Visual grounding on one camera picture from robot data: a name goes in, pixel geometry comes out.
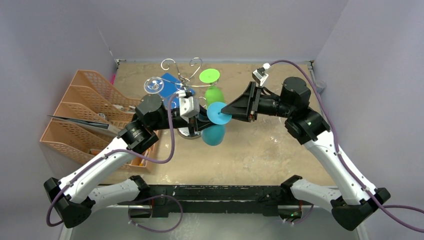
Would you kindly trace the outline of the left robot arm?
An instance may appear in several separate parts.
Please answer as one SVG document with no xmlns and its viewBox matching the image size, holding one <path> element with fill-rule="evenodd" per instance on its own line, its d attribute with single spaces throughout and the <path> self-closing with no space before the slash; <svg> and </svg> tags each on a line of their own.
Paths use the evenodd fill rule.
<svg viewBox="0 0 424 240">
<path fill-rule="evenodd" d="M 49 227 L 55 226 L 52 212 L 58 214 L 60 224 L 73 228 L 103 208 L 126 202 L 142 205 L 151 199 L 149 186 L 138 175 L 108 186 L 100 183 L 128 161 L 143 158 L 144 152 L 158 141 L 157 130 L 193 125 L 198 132 L 214 125 L 190 92 L 176 93 L 174 97 L 180 100 L 177 108 L 171 102 L 164 103 L 157 93 L 145 95 L 132 120 L 99 154 L 68 176 L 52 177 L 44 183 L 50 201 L 45 219 Z"/>
</svg>

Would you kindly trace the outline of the green plastic wine glass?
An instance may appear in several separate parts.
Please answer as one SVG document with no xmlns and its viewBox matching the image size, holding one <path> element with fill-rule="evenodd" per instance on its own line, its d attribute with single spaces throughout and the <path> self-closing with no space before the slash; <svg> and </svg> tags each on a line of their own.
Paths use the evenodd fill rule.
<svg viewBox="0 0 424 240">
<path fill-rule="evenodd" d="M 225 97 L 222 90 L 214 85 L 218 83 L 219 78 L 220 72 L 215 68 L 205 69 L 199 75 L 199 80 L 202 83 L 212 84 L 207 88 L 204 93 L 204 98 L 206 100 L 206 108 L 216 102 L 225 102 Z"/>
</svg>

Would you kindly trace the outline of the clear wine glass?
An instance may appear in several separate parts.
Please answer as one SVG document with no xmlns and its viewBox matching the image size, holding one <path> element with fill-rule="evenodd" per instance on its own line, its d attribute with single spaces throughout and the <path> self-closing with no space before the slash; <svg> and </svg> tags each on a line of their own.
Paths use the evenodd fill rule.
<svg viewBox="0 0 424 240">
<path fill-rule="evenodd" d="M 164 87 L 165 80 L 157 76 L 148 78 L 143 84 L 143 88 L 148 94 L 159 94 L 163 91 Z"/>
<path fill-rule="evenodd" d="M 284 138 L 285 134 L 281 131 L 273 131 L 268 137 L 269 141 L 275 145 L 281 144 Z"/>
</svg>

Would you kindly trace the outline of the blue plastic wine glass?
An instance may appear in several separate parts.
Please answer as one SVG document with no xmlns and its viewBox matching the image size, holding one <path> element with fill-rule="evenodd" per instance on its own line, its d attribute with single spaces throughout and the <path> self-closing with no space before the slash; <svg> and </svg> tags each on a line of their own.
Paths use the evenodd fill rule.
<svg viewBox="0 0 424 240">
<path fill-rule="evenodd" d="M 212 125 L 201 131 L 201 138 L 209 146 L 217 146 L 224 140 L 226 124 L 232 119 L 231 114 L 222 112 L 226 106 L 226 103 L 217 101 L 211 103 L 206 110 L 206 116 Z"/>
</svg>

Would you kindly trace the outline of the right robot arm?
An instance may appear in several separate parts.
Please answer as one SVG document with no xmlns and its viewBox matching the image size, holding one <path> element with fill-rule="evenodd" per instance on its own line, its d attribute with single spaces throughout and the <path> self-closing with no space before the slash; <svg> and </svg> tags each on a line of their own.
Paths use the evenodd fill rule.
<svg viewBox="0 0 424 240">
<path fill-rule="evenodd" d="M 354 166 L 335 143 L 334 133 L 320 113 L 309 106 L 311 90 L 299 77 L 288 77 L 279 96 L 265 95 L 250 82 L 245 92 L 221 109 L 234 120 L 252 122 L 259 114 L 284 118 L 288 133 L 320 162 L 337 189 L 313 184 L 294 175 L 281 184 L 280 196 L 288 204 L 301 200 L 327 210 L 348 231 L 356 229 L 390 198 Z"/>
</svg>

